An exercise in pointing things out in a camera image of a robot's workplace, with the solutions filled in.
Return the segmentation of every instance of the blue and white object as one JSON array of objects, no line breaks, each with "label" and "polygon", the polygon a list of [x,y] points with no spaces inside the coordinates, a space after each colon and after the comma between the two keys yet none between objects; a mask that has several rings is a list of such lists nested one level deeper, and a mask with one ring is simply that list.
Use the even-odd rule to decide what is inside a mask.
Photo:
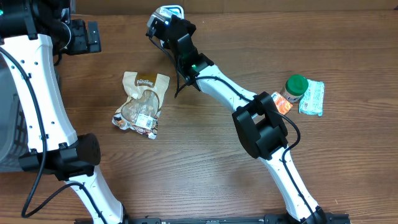
[{"label": "blue and white object", "polygon": [[325,84],[323,82],[316,82],[308,80],[308,90],[304,93],[298,108],[299,113],[308,115],[323,114],[323,95],[325,94]]}]

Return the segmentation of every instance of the wooden table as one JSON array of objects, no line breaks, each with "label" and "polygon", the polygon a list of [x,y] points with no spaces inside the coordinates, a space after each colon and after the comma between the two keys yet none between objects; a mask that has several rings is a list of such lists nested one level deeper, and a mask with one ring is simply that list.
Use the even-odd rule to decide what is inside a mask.
[{"label": "wooden table", "polygon": [[[79,134],[95,133],[101,170],[133,217],[249,217],[284,213],[264,165],[241,147],[230,113],[186,88],[174,99],[167,57],[145,37],[149,16],[83,16],[98,21],[103,51],[64,56],[63,102]],[[292,152],[307,189],[327,212],[353,223],[398,220],[398,13],[291,12],[187,15],[193,41],[236,83],[279,91],[295,73],[325,82],[322,117],[288,116],[302,132]],[[111,124],[126,100],[125,71],[171,77],[156,140]],[[289,126],[289,141],[296,138]],[[30,220],[20,212],[35,174],[0,175],[0,223],[73,223],[89,218],[71,190]],[[42,177],[30,210],[62,186]]]}]

